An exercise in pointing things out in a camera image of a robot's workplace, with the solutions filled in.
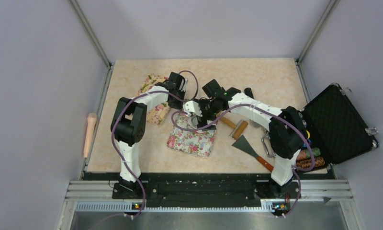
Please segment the wooden double-ended rolling pin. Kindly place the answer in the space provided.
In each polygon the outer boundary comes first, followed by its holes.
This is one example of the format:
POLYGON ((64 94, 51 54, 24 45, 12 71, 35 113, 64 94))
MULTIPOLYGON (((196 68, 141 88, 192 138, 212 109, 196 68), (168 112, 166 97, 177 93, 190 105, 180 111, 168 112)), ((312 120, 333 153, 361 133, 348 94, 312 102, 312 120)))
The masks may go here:
POLYGON ((248 122, 245 120, 240 120, 238 123, 234 123, 230 119, 223 116, 220 118, 220 121, 232 129, 230 137, 234 140, 238 140, 248 127, 248 122))

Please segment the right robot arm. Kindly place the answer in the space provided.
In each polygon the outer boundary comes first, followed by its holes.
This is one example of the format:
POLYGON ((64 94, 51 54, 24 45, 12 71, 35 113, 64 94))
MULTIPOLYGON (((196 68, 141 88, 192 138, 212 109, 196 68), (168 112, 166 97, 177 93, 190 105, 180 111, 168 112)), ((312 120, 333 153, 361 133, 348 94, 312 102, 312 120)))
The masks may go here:
POLYGON ((295 160, 309 139, 299 111, 292 106, 281 109, 266 105, 233 87, 225 90, 216 80, 204 85, 203 91, 206 99, 185 102, 183 110, 197 117, 201 130, 212 128, 219 112, 241 115, 264 128, 275 153, 269 191, 274 197, 283 197, 289 190, 287 182, 293 176, 295 160))

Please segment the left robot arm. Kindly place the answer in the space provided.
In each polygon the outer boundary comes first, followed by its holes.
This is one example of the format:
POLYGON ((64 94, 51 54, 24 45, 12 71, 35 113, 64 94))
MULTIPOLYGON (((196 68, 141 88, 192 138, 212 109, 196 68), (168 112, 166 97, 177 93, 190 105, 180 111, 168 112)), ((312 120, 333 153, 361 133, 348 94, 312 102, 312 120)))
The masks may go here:
POLYGON ((118 101, 111 123, 111 140, 121 158, 118 183, 130 198, 136 198, 142 192, 138 150, 146 131, 147 115, 162 103, 181 109, 187 83, 187 78, 171 72, 167 80, 156 83, 139 96, 122 97, 118 101))

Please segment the metal scraper with red handle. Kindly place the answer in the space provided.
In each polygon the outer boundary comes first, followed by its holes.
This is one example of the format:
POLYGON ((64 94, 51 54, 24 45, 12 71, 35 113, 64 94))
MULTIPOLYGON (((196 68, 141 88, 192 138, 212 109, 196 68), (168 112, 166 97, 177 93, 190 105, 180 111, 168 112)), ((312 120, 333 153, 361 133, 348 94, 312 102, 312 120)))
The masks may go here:
POLYGON ((248 140, 245 138, 245 136, 241 136, 238 138, 233 144, 232 147, 254 157, 262 166, 264 166, 267 170, 270 172, 273 171, 274 167, 268 163, 263 157, 258 155, 256 151, 253 149, 251 144, 248 142, 248 140))

